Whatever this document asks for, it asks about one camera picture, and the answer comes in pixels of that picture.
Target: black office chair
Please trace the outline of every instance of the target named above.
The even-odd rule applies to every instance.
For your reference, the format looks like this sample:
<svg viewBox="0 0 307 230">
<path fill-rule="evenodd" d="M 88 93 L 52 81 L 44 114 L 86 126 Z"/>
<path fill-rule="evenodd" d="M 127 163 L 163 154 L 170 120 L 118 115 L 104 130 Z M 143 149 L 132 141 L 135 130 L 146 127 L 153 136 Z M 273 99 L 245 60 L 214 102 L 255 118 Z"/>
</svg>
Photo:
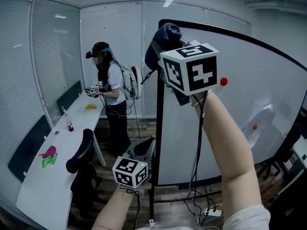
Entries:
<svg viewBox="0 0 307 230">
<path fill-rule="evenodd" d="M 298 141 L 300 137 L 301 137 L 301 132 L 298 130 L 296 125 L 293 125 L 288 135 L 284 139 L 283 143 L 281 144 L 280 148 L 278 149 L 278 151 L 275 153 L 275 155 L 272 158 L 270 158 L 267 161 L 267 163 L 257 173 L 257 177 L 260 176 L 266 170 L 267 173 L 263 177 L 263 179 L 266 180 L 270 175 L 272 165 L 277 169 L 277 172 L 275 173 L 275 176 L 277 176 L 281 170 L 276 164 L 276 162 L 283 169 L 283 162 L 287 162 L 291 158 L 291 156 L 293 155 L 291 148 Z"/>
<path fill-rule="evenodd" d="M 80 209 L 80 216 L 85 217 L 87 211 L 93 206 L 93 201 L 106 203 L 98 197 L 97 187 L 102 178 L 97 176 L 94 166 L 91 164 L 95 150 L 93 147 L 94 133 L 90 129 L 83 131 L 83 139 L 76 154 L 67 161 L 66 169 L 69 173 L 77 173 L 72 182 L 72 201 Z"/>
</svg>

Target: table leg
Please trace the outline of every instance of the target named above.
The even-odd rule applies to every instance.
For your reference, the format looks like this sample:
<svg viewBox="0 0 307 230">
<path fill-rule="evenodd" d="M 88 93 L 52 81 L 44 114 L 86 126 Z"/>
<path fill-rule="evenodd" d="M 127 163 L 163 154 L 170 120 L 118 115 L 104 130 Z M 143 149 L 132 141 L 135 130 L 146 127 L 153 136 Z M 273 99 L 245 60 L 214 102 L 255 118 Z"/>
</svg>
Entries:
<svg viewBox="0 0 307 230">
<path fill-rule="evenodd" d="M 98 145 L 98 142 L 97 142 L 97 139 L 96 139 L 96 136 L 94 134 L 94 143 L 93 143 L 93 146 L 95 148 L 95 151 L 96 151 L 96 154 L 98 156 L 98 159 L 102 165 L 102 167 L 106 167 L 106 161 L 104 159 L 104 157 L 102 156 L 102 153 L 101 153 L 101 150 L 100 150 L 100 147 Z"/>
</svg>

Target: green cloth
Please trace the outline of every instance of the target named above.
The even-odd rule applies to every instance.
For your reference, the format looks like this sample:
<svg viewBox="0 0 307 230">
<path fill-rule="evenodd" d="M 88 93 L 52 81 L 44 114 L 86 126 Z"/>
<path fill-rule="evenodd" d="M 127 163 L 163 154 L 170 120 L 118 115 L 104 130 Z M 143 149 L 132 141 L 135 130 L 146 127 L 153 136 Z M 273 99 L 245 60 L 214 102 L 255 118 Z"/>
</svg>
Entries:
<svg viewBox="0 0 307 230">
<path fill-rule="evenodd" d="M 55 162 L 56 159 L 57 159 L 57 156 L 58 156 L 58 153 L 56 152 L 56 153 L 53 155 L 53 157 L 48 156 L 48 157 L 44 158 L 44 159 L 42 160 L 43 168 L 46 168 L 46 166 L 47 166 L 48 164 L 54 164 L 54 162 Z"/>
</svg>

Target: red magnet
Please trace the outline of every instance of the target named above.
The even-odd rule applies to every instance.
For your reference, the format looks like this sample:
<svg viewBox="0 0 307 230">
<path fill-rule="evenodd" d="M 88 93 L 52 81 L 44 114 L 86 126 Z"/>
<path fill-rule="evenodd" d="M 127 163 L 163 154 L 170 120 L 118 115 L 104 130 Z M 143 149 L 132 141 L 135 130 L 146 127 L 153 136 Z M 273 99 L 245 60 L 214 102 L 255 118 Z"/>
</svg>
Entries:
<svg viewBox="0 0 307 230">
<path fill-rule="evenodd" d="M 221 85 L 225 86 L 228 83 L 228 79 L 227 78 L 221 78 Z"/>
</svg>

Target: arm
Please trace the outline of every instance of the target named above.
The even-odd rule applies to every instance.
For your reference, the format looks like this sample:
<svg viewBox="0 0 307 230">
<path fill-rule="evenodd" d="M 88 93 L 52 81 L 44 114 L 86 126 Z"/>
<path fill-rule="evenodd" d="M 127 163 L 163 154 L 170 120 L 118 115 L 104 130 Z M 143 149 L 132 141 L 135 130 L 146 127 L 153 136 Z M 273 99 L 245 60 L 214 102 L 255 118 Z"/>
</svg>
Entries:
<svg viewBox="0 0 307 230">
<path fill-rule="evenodd" d="M 195 108 L 199 116 L 199 105 Z M 203 128 L 222 174 L 225 221 L 242 209 L 261 205 L 251 149 L 243 133 L 213 92 L 209 93 L 205 104 Z"/>
<path fill-rule="evenodd" d="M 118 98 L 119 97 L 119 88 L 113 89 L 110 92 L 99 92 L 100 95 L 104 97 L 110 97 L 110 98 Z"/>
<path fill-rule="evenodd" d="M 97 216 L 92 230 L 122 229 L 133 195 L 127 194 L 126 190 L 117 188 L 109 202 Z"/>
</svg>

